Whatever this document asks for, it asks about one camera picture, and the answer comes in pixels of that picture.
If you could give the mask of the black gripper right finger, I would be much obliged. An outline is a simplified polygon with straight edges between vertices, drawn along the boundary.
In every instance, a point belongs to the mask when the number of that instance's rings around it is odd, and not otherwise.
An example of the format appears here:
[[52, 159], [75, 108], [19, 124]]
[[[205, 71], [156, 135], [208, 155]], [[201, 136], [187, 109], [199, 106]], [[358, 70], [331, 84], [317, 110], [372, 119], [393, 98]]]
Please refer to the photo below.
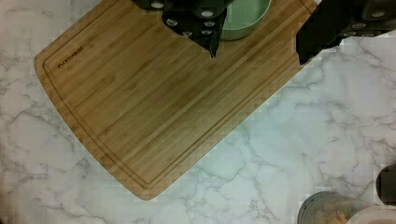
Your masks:
[[299, 64], [343, 39], [375, 37], [395, 30], [396, 0], [321, 0], [296, 35]]

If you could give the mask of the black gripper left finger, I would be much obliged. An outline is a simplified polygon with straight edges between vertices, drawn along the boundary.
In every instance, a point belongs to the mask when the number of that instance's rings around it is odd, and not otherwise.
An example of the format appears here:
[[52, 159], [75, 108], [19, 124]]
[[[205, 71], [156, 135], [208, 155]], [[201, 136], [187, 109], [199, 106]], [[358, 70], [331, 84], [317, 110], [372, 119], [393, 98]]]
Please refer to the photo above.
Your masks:
[[161, 11], [163, 24], [207, 50], [214, 59], [219, 49], [227, 7], [233, 0], [132, 0], [147, 11]]

